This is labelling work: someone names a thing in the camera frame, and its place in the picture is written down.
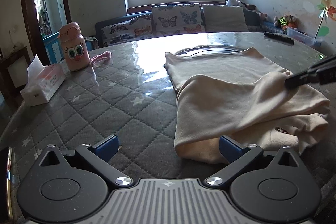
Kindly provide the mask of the left butterfly cushion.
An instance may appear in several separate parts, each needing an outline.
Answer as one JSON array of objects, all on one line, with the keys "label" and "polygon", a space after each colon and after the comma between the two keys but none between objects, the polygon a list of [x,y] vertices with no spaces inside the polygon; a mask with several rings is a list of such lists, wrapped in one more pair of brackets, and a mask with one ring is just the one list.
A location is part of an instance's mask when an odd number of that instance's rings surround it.
[{"label": "left butterfly cushion", "polygon": [[101,29],[104,47],[112,44],[154,38],[151,15],[143,14],[133,19],[105,26]]}]

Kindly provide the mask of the plush toys pile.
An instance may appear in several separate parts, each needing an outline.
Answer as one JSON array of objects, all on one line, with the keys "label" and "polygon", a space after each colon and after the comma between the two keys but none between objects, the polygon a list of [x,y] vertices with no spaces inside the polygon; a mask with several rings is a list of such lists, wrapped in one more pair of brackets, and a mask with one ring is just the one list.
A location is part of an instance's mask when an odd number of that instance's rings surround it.
[{"label": "plush toys pile", "polygon": [[277,16],[274,17],[274,26],[281,28],[283,31],[286,31],[288,28],[298,28],[298,20],[293,15],[287,15],[278,18]]}]

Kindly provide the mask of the butterfly cushion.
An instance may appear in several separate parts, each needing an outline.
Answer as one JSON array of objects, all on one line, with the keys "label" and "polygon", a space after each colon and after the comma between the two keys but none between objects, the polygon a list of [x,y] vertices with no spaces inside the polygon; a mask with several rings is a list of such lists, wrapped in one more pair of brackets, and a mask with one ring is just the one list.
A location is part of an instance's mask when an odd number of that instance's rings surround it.
[{"label": "butterfly cushion", "polygon": [[156,37],[206,32],[199,3],[153,6],[151,15]]},{"label": "butterfly cushion", "polygon": [[154,38],[151,15],[143,14],[133,19],[105,26],[101,29],[104,47],[112,44]]}]

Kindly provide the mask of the dark wooden side table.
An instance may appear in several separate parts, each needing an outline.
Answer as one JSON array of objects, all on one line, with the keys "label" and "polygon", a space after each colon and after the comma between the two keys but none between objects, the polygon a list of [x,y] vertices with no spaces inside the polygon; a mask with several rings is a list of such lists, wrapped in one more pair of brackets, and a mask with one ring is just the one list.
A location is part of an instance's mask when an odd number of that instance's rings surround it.
[{"label": "dark wooden side table", "polygon": [[12,111],[16,110],[23,100],[20,91],[27,84],[26,69],[30,63],[26,46],[1,59],[1,94]]}]

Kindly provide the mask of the blue sofa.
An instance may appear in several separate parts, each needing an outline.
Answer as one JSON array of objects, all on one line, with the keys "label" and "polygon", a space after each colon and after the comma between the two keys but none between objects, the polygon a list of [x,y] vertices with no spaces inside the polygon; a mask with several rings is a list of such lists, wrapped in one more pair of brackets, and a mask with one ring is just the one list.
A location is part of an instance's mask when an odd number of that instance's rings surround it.
[{"label": "blue sofa", "polygon": [[[217,8],[224,22],[214,32],[266,32],[260,15],[240,6],[210,5]],[[99,46],[172,35],[205,33],[199,3],[152,6],[150,11],[98,22],[95,25]]]}]

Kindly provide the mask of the round glass turntable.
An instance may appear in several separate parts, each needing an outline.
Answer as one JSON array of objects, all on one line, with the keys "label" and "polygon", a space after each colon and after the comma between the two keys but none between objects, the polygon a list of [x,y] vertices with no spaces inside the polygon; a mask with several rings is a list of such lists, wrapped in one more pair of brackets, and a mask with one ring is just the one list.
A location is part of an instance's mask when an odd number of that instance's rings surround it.
[{"label": "round glass turntable", "polygon": [[186,48],[175,53],[177,56],[197,56],[211,53],[235,53],[244,51],[242,48],[225,45],[206,45]]}]

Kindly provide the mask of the blue cabinet in doorway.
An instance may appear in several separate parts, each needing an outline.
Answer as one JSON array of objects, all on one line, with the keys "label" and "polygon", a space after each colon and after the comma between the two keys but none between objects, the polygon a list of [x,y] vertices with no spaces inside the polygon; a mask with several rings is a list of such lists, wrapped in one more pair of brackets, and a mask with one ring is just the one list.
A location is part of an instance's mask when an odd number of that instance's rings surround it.
[{"label": "blue cabinet in doorway", "polygon": [[59,42],[59,32],[43,39],[47,55],[51,64],[60,63],[64,59],[63,50]]}]

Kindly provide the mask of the right butterfly cushion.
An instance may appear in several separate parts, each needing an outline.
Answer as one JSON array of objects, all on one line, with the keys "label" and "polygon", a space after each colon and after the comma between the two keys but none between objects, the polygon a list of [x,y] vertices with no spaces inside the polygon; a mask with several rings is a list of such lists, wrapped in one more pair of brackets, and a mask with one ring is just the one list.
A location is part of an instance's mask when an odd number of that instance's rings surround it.
[{"label": "right butterfly cushion", "polygon": [[156,37],[206,32],[199,3],[153,6],[151,15]]}]

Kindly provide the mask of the white tissue pack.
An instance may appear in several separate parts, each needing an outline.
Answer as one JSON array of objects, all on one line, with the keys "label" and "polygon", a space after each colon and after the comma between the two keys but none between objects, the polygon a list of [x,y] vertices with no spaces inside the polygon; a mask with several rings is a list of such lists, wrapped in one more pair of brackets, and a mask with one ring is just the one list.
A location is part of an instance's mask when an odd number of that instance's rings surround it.
[{"label": "white tissue pack", "polygon": [[36,55],[27,68],[28,82],[20,91],[27,106],[48,103],[65,80],[60,64],[44,66]]}]

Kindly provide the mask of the cream beige garment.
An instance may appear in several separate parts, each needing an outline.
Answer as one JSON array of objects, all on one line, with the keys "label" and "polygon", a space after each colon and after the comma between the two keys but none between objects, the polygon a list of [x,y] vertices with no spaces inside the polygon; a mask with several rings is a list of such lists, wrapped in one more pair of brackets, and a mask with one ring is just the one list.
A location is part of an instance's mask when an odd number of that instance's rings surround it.
[{"label": "cream beige garment", "polygon": [[223,135],[267,151],[289,145],[298,153],[325,136],[329,100],[309,85],[288,90],[291,72],[255,48],[165,58],[177,92],[174,149],[181,158],[227,162],[219,151]]}]

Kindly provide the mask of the clear plastic storage box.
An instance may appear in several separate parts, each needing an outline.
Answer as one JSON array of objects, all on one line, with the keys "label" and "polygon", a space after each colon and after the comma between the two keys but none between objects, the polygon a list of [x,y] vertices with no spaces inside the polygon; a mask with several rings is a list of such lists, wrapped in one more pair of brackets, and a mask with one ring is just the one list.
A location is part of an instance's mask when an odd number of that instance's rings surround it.
[{"label": "clear plastic storage box", "polygon": [[306,34],[303,34],[302,32],[299,32],[293,28],[287,28],[287,35],[290,38],[298,40],[299,42],[302,42],[312,48],[319,48],[322,46],[322,43],[317,39],[307,36]]}]

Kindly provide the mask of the black remote control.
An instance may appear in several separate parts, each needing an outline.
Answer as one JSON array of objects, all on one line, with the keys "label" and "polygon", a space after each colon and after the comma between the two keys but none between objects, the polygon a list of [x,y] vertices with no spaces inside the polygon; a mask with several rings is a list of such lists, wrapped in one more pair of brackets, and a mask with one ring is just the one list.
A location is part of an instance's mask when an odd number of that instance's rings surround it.
[{"label": "black remote control", "polygon": [[266,38],[277,40],[279,42],[286,43],[286,44],[289,44],[289,45],[293,45],[294,44],[294,39],[292,39],[292,38],[290,38],[290,37],[288,37],[286,35],[281,35],[279,33],[264,32],[264,36]]}]

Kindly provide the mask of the white plush toy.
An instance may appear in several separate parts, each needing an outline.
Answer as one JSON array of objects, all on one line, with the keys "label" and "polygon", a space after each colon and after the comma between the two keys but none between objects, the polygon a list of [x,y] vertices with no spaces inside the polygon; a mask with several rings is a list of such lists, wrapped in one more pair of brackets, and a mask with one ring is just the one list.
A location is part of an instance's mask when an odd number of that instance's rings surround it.
[{"label": "white plush toy", "polygon": [[246,4],[242,2],[242,0],[226,0],[227,6],[240,6],[246,8]]}]

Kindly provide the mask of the colourful paper pinwheel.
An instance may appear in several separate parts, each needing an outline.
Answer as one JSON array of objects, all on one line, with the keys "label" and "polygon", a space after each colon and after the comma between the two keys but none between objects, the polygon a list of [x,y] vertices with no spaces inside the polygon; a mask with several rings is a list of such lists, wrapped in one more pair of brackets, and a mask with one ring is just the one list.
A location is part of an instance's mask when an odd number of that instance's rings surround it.
[{"label": "colourful paper pinwheel", "polygon": [[335,22],[335,6],[333,6],[333,0],[320,0],[317,9],[319,10],[319,25],[314,36],[315,39],[329,34],[330,29],[327,26],[328,20]]}]

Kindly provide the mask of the black smartphone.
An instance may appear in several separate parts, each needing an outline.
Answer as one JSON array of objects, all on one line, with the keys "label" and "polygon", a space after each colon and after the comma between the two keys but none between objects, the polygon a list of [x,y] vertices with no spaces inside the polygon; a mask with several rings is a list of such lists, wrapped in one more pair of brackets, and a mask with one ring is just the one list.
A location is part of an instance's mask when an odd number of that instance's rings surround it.
[{"label": "black smartphone", "polygon": [[5,147],[1,150],[0,165],[0,212],[1,223],[13,222],[13,210],[11,206],[11,158],[12,148]]}]

